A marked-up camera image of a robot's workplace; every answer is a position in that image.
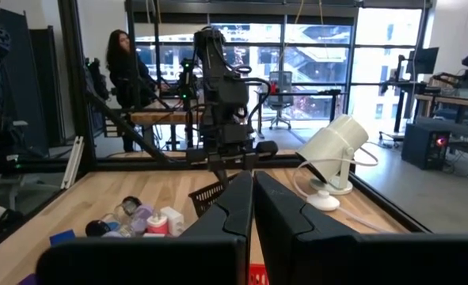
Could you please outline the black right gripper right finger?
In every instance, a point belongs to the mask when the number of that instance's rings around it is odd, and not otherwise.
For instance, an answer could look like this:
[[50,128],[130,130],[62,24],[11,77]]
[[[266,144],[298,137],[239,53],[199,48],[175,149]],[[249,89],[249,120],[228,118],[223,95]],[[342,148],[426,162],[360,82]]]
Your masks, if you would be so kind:
[[468,234],[360,234],[254,174],[271,285],[468,285]]

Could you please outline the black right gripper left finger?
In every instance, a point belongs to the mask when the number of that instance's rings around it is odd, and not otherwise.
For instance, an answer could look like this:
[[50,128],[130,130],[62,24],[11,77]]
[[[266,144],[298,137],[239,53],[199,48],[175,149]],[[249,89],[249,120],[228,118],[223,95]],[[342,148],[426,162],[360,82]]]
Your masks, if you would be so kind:
[[238,173],[178,237],[81,237],[47,249],[36,285],[246,285],[253,178]]

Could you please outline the grey office chair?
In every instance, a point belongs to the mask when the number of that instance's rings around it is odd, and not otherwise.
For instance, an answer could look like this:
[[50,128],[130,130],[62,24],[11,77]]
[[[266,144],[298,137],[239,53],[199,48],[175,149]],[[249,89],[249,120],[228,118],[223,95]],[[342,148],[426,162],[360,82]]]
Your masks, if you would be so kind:
[[283,110],[294,104],[292,91],[292,72],[291,71],[272,71],[269,74],[271,83],[270,96],[267,99],[268,107],[276,111],[276,116],[271,120],[269,129],[277,127],[279,123],[287,125],[291,129],[291,122],[283,118]]

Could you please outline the black office desk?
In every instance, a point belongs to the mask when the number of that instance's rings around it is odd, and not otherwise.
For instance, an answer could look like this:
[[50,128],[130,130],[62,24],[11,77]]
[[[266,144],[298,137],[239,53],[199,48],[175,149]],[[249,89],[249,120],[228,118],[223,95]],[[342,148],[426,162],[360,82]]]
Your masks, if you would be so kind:
[[[256,91],[257,103],[261,103],[260,107],[254,107],[255,114],[253,115],[259,122],[271,120],[276,116],[276,111],[268,107],[266,97],[267,92]],[[337,114],[337,104],[340,97],[343,95],[341,89],[324,89],[324,90],[297,90],[291,92],[294,99],[294,104],[283,110],[283,118],[294,121],[316,121],[325,120],[331,121]]]

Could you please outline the black mesh tray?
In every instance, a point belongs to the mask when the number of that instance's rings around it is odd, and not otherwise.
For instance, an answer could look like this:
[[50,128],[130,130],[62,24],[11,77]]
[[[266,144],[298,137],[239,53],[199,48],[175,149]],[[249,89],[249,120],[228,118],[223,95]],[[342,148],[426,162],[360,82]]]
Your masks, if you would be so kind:
[[224,190],[225,188],[221,182],[215,182],[188,194],[198,218],[209,209]]

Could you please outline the red mesh basket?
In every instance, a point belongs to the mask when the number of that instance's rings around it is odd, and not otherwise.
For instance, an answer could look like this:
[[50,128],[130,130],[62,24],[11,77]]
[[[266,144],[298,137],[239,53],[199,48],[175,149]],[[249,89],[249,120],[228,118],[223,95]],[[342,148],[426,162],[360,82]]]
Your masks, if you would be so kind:
[[249,266],[248,285],[269,285],[266,267],[263,264],[251,264]]

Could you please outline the wooden work table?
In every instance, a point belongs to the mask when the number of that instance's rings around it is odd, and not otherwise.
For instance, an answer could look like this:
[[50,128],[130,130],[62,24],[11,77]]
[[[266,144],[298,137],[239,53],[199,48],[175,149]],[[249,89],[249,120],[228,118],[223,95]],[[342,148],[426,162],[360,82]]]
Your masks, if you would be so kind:
[[192,112],[188,115],[187,112],[134,112],[131,114],[131,121],[139,125],[153,124],[186,124],[187,122],[197,122],[197,118],[202,115],[200,112]]
[[415,99],[414,121],[428,117],[468,125],[468,70],[432,75]]

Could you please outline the white cylindrical lamp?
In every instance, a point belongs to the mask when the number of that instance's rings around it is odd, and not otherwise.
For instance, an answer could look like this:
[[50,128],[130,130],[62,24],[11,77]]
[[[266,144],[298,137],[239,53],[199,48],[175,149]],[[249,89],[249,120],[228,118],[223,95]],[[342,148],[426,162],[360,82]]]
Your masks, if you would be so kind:
[[354,153],[368,141],[368,133],[353,117],[340,115],[315,133],[296,154],[314,174],[309,186],[334,196],[352,191],[348,181]]

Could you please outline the silver aluminium bar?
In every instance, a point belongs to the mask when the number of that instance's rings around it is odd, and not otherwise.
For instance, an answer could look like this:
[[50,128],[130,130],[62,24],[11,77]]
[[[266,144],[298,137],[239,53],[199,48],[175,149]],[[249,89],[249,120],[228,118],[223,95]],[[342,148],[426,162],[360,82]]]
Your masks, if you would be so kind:
[[82,152],[84,149],[84,137],[77,136],[74,140],[74,144],[68,159],[67,168],[63,175],[62,183],[60,188],[62,190],[67,190],[70,188],[76,181],[76,176],[78,173],[78,168],[82,160]]

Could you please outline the blue rectangular pad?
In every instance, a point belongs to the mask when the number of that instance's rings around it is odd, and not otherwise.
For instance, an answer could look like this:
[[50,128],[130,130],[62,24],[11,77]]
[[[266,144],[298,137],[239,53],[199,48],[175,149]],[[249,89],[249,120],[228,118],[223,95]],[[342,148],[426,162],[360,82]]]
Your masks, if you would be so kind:
[[49,237],[50,245],[58,245],[60,243],[75,239],[76,235],[73,230],[65,230],[63,232],[59,232],[57,234],[51,235]]

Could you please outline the black computer tower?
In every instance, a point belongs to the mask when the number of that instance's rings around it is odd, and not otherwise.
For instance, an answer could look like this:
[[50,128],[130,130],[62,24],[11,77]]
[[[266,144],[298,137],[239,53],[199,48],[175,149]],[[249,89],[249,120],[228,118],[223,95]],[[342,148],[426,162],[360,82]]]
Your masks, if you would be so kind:
[[424,124],[405,128],[401,159],[419,169],[442,170],[451,133]]

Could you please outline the black monitor desk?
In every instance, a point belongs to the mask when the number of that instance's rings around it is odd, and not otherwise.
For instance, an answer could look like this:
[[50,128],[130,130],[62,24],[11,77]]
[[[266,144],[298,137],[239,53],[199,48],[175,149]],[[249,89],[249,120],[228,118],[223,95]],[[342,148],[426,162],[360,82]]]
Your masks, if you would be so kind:
[[413,118],[416,95],[439,95],[440,88],[429,86],[425,82],[391,80],[381,84],[379,94],[385,94],[390,87],[394,87],[394,94],[398,95],[394,128],[391,134],[401,137],[401,125]]

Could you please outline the black monitor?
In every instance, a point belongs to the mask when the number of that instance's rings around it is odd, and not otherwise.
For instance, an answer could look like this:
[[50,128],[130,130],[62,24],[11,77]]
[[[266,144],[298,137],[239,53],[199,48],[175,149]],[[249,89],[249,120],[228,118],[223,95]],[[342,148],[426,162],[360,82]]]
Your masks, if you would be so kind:
[[416,51],[411,51],[407,58],[406,73],[414,75],[433,74],[438,53],[438,47],[421,48]]

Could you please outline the dark partition panel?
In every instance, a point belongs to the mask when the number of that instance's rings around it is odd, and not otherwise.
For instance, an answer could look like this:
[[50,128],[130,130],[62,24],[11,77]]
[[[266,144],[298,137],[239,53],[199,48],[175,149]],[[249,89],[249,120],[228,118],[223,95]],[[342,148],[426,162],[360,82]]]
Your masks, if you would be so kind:
[[0,156],[49,158],[63,143],[55,0],[0,0]]

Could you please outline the black aluminium rig frame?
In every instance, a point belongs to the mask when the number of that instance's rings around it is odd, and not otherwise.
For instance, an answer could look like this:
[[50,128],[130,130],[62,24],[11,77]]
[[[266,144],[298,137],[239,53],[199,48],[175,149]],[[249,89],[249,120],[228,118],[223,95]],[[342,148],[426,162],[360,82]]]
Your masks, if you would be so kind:
[[[154,155],[151,158],[102,158],[97,159],[95,151],[93,150],[93,135],[89,123],[81,127],[79,123],[75,122],[79,119],[89,118],[89,105],[94,105],[99,108],[105,116],[111,116],[113,121],[121,122],[119,117],[116,117],[114,111],[107,107],[106,104],[101,102],[101,99],[95,96],[90,96],[86,93],[86,72],[83,69],[82,59],[82,42],[81,30],[78,19],[78,4],[77,0],[58,0],[59,16],[64,33],[65,43],[65,58],[67,61],[67,73],[69,76],[69,86],[72,94],[71,104],[76,132],[79,135],[86,136],[85,154],[81,154],[80,165],[78,164],[79,175],[83,177],[88,173],[95,172],[143,172],[143,171],[181,171],[191,172],[192,170],[207,170],[206,165],[190,165],[184,158],[164,158],[164,154],[157,152],[157,150],[150,150],[149,155]],[[20,167],[7,169],[8,173],[26,174],[26,173],[57,173],[64,169],[64,160],[52,161],[37,161],[28,160],[17,162]],[[250,169],[295,169],[297,168],[299,160],[296,154],[275,154],[272,159],[263,158],[251,165]],[[350,172],[353,186],[358,186],[360,192],[367,196],[372,202],[384,210],[392,219],[399,222],[401,226],[410,232],[414,233],[431,233],[430,229],[423,226],[416,219],[409,216],[400,207],[396,206],[393,202],[388,200],[384,195],[379,194],[365,181],[358,178],[354,172]],[[39,206],[36,210],[27,214],[24,219],[14,226],[11,230],[7,230],[0,235],[0,245],[14,233],[20,231],[27,222],[38,215],[45,207],[54,203],[66,190],[60,190],[57,194],[53,195],[47,202]]]

